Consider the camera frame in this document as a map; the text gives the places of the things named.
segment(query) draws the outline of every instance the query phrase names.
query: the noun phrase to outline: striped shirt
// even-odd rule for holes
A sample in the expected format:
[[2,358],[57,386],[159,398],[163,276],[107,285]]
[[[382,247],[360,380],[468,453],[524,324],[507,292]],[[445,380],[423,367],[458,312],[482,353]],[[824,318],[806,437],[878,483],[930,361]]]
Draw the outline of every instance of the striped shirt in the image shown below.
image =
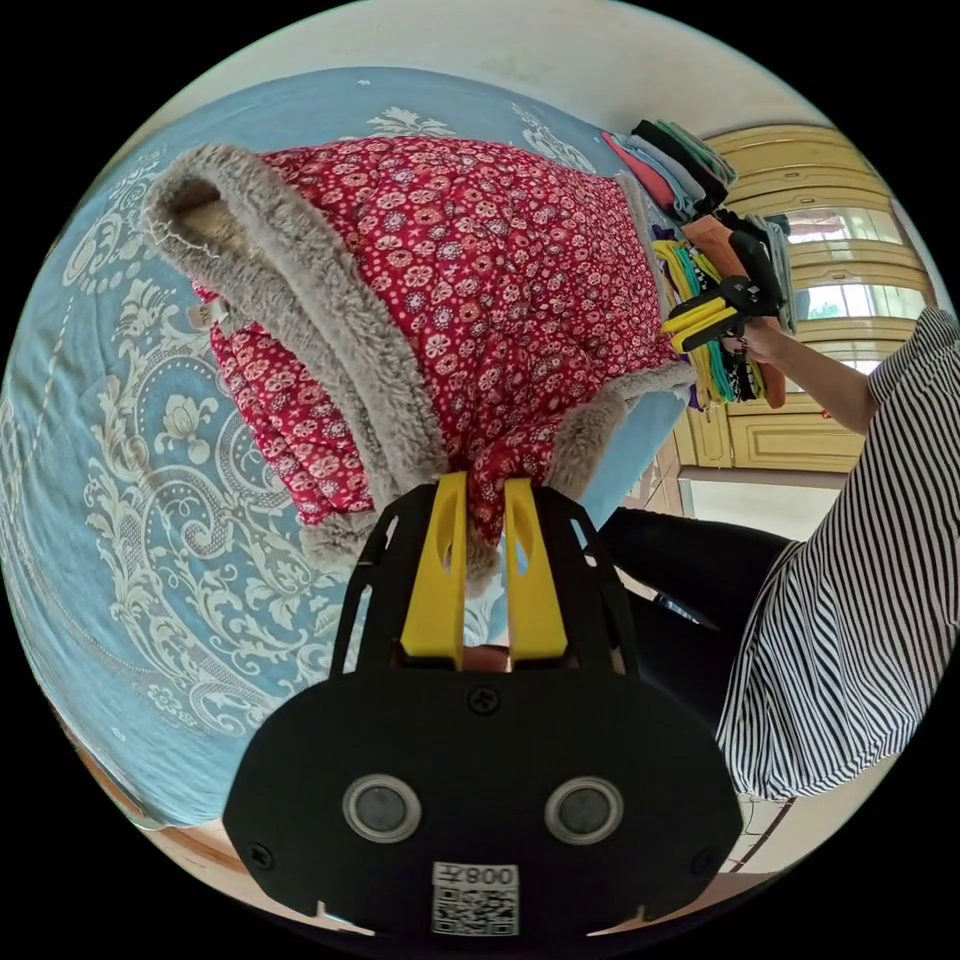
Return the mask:
[[960,326],[928,309],[874,371],[863,453],[751,613],[718,741],[738,789],[809,796],[899,753],[960,633]]

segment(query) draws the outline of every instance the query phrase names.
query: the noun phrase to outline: window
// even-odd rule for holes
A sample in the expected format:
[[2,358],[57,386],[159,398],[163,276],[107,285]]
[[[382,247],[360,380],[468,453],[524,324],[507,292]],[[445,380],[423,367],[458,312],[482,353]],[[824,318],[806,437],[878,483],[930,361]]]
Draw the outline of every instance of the window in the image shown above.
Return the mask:
[[[811,344],[815,350],[825,353],[839,360],[844,366],[859,370],[868,376],[873,373],[889,352],[890,347],[881,350],[875,342],[850,340],[847,342],[835,341],[832,343]],[[787,393],[803,393],[792,380],[787,380]]]
[[831,320],[838,317],[916,320],[926,305],[926,298],[920,290],[862,283],[798,290],[794,301],[798,320]]
[[815,207],[784,214],[790,226],[791,243],[823,243],[827,240],[878,240],[904,243],[893,215],[885,210],[856,207]]

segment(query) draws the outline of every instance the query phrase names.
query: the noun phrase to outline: black pants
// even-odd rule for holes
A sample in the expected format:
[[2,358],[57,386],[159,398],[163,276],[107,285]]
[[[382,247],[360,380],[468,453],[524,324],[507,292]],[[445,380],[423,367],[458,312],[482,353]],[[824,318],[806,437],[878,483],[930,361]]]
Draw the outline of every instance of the black pants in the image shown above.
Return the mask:
[[619,509],[600,529],[614,565],[688,611],[630,594],[640,669],[716,730],[747,619],[790,541],[726,523]]

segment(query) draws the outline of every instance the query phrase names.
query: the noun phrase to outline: person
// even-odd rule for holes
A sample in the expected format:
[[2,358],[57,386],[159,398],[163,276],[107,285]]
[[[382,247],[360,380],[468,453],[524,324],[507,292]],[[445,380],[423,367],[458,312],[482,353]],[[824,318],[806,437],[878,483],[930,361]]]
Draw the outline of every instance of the person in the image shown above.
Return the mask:
[[864,375],[765,322],[756,360],[865,436],[806,543],[619,509],[615,566],[689,611],[631,594],[641,669],[716,731],[735,786],[783,800],[902,751],[960,629],[960,327],[926,309]]

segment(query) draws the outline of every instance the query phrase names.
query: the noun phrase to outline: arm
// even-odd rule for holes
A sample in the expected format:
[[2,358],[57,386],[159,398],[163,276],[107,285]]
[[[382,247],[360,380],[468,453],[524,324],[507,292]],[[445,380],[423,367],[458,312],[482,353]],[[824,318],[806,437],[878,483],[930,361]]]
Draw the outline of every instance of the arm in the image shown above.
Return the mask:
[[765,323],[750,324],[746,339],[752,356],[776,367],[837,423],[854,433],[867,432],[877,405],[865,374]]

